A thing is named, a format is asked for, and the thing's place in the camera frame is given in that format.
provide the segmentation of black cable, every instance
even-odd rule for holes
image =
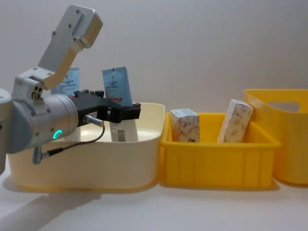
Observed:
[[[72,148],[72,147],[75,147],[75,146],[78,146],[78,145],[83,145],[83,144],[87,144],[87,143],[94,143],[94,142],[98,141],[104,135],[104,133],[105,133],[105,126],[103,126],[102,133],[96,139],[93,139],[91,141],[84,141],[84,142],[74,143],[74,144],[71,144],[71,145],[69,145],[67,147],[64,147],[63,150],[66,150],[66,149],[69,149],[69,148]]]
[[[91,140],[91,141],[83,141],[83,142],[74,143],[74,144],[71,144],[71,145],[66,146],[64,148],[55,148],[55,149],[47,151],[47,153],[49,154],[49,156],[52,156],[52,155],[55,155],[57,153],[63,152],[64,150],[67,150],[69,148],[73,148],[73,147],[83,145],[83,144],[87,144],[87,143],[94,143],[94,142],[98,141],[104,135],[104,133],[105,133],[105,126],[103,126],[103,131],[100,134],[100,136]]]

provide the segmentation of product box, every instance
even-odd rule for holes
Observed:
[[[172,141],[200,142],[199,115],[190,109],[171,110]]]
[[[253,108],[240,100],[232,99],[222,123],[218,143],[242,142]]]

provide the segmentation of yellow bin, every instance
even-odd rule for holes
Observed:
[[[200,113],[201,142],[172,142],[170,113],[161,139],[161,184],[175,187],[271,187],[279,141],[250,122],[243,143],[217,143],[225,114]]]
[[[308,90],[245,90],[244,100],[254,107],[254,121],[280,140],[274,175],[292,184],[308,184]],[[270,103],[297,103],[297,112]]]

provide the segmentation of white bin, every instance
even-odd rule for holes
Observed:
[[[65,150],[39,165],[32,163],[33,149],[9,154],[12,178],[33,190],[132,190],[150,185],[157,180],[164,118],[163,105],[142,103],[136,120],[139,142],[111,142],[109,122],[105,122],[106,132],[99,141]],[[82,126],[81,141],[93,140],[101,132],[95,125]],[[70,144],[62,138],[43,145],[42,150]]]

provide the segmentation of white wall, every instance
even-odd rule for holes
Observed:
[[[307,0],[2,0],[0,86],[34,67],[69,4],[104,22],[81,52],[81,87],[125,65],[133,98],[225,111],[247,88],[308,88]]]

